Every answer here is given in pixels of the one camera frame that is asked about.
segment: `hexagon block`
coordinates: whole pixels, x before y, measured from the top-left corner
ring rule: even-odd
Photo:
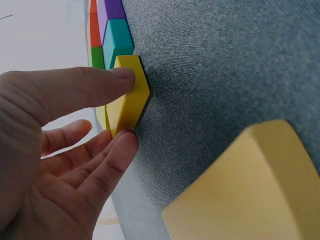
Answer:
[[[287,122],[256,124],[162,217],[172,240],[318,240],[320,178]]]
[[[108,21],[103,42],[105,69],[114,67],[116,56],[131,55],[134,44],[130,35],[127,20],[111,19]]]
[[[103,130],[109,130],[109,120],[106,112],[106,105],[95,108],[95,115]]]
[[[128,67],[135,73],[133,89],[107,104],[106,112],[112,136],[124,129],[134,130],[150,95],[149,86],[137,55],[121,55],[115,59],[115,68]]]

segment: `fingernail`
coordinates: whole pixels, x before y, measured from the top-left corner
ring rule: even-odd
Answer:
[[[129,79],[135,76],[134,71],[129,67],[116,67],[109,70],[118,79]]]

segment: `purple block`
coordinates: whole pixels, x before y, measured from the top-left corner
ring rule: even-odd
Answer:
[[[121,0],[97,0],[97,13],[101,43],[104,43],[107,22],[110,19],[126,19]]]

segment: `green block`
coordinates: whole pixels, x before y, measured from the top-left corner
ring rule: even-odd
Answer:
[[[89,66],[97,69],[105,69],[102,46],[93,46],[89,53]]]

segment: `red block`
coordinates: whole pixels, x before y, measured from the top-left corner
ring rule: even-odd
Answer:
[[[88,16],[88,45],[90,47],[101,47],[101,38],[99,31],[99,23],[98,23],[98,14],[90,13]]]
[[[97,0],[89,0],[88,14],[96,14],[97,12]]]

